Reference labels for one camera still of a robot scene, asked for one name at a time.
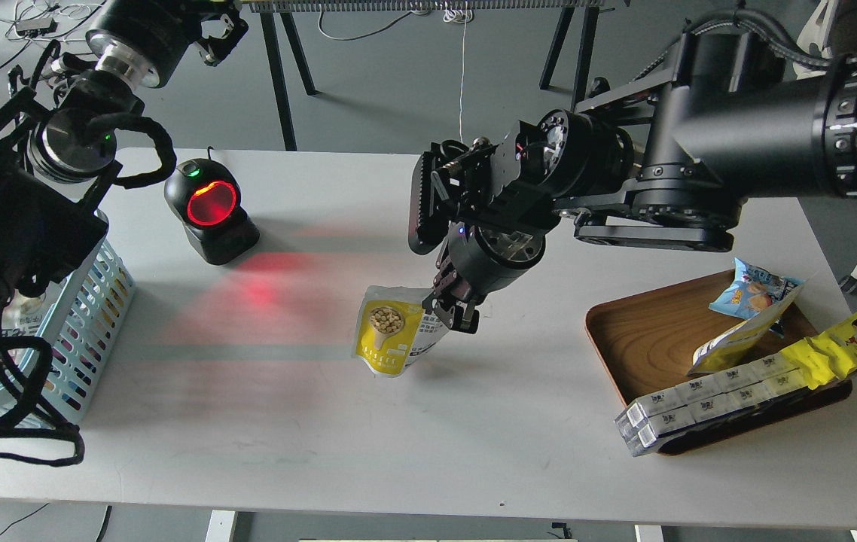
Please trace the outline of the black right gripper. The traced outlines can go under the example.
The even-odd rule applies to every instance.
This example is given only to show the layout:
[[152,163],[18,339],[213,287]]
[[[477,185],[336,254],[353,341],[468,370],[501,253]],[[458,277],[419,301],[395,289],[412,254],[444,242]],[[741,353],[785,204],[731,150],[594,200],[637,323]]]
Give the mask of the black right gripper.
[[576,113],[516,121],[500,143],[431,144],[413,169],[408,223],[414,253],[443,247],[425,313],[477,333],[486,295],[544,254],[546,233],[560,222],[556,200],[617,190],[634,157],[624,128]]

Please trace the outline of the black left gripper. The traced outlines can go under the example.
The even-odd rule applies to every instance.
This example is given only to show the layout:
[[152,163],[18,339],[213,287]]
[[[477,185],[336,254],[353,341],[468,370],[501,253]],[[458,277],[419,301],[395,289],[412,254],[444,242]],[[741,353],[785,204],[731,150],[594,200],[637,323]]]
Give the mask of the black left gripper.
[[163,88],[188,48],[216,66],[248,30],[238,1],[108,1],[87,30],[87,44],[95,71],[132,90]]

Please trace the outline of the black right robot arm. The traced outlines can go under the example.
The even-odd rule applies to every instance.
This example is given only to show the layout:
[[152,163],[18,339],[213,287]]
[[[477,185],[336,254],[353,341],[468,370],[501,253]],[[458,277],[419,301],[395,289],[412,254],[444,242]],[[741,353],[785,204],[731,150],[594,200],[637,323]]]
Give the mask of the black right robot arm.
[[762,11],[710,11],[642,75],[501,143],[434,143],[408,243],[440,250],[422,300],[474,333],[477,306],[543,258],[564,216],[597,245],[729,251],[749,198],[857,199],[857,51],[804,51]]

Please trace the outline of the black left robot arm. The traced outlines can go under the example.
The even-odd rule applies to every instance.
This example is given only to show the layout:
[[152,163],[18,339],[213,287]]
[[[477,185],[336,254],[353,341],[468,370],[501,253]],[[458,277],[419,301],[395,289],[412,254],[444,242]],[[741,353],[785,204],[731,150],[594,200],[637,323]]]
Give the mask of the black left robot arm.
[[43,397],[53,346],[39,336],[2,336],[17,294],[39,297],[84,265],[108,225],[96,210],[109,188],[163,183],[168,206],[195,250],[214,265],[252,247],[257,227],[229,169],[212,159],[179,162],[170,134],[146,117],[140,87],[166,85],[185,51],[218,65],[249,25],[236,1],[106,1],[87,31],[94,61],[68,64],[57,107],[36,87],[60,42],[47,44],[32,75],[0,109],[0,439],[63,440],[65,458],[0,458],[66,467],[84,459],[77,425]]

